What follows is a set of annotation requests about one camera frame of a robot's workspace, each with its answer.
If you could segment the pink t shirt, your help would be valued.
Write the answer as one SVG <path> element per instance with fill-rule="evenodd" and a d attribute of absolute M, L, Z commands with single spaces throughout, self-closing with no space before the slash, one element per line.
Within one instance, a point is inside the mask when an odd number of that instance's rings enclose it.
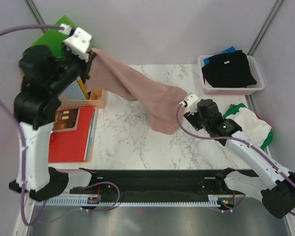
<path fill-rule="evenodd" d="M 178 130 L 176 112 L 186 91 L 151 80 L 100 49 L 92 48 L 92 51 L 96 56 L 90 78 L 85 82 L 87 91 L 105 89 L 127 101 L 139 101 L 147 109 L 152 130 L 167 135 Z"/>

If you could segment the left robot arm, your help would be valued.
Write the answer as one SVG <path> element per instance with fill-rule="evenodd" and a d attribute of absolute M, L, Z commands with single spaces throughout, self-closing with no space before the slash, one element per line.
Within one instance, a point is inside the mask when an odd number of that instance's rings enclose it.
<path fill-rule="evenodd" d="M 23 52 L 19 67 L 24 73 L 21 91 L 14 99 L 14 114 L 19 129 L 19 172 L 9 189 L 37 202 L 61 195 L 66 190 L 82 188 L 94 193 L 98 181 L 92 171 L 84 168 L 57 170 L 48 166 L 49 141 L 59 96 L 78 77 L 89 79 L 96 53 L 89 50 L 87 58 L 73 54 L 62 46 L 63 56 L 56 57 L 45 45 L 35 45 Z"/>

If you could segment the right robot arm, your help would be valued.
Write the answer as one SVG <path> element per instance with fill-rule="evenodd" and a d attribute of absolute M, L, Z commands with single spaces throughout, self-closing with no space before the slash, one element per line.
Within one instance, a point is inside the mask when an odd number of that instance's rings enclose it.
<path fill-rule="evenodd" d="M 295 172 L 272 159 L 232 119 L 224 119 L 211 99 L 199 99 L 189 94 L 178 108 L 185 107 L 184 118 L 195 130 L 204 129 L 207 140 L 218 141 L 241 158 L 257 174 L 249 177 L 231 168 L 215 181 L 216 190 L 230 190 L 250 196 L 260 202 L 274 217 L 281 219 L 295 209 Z"/>

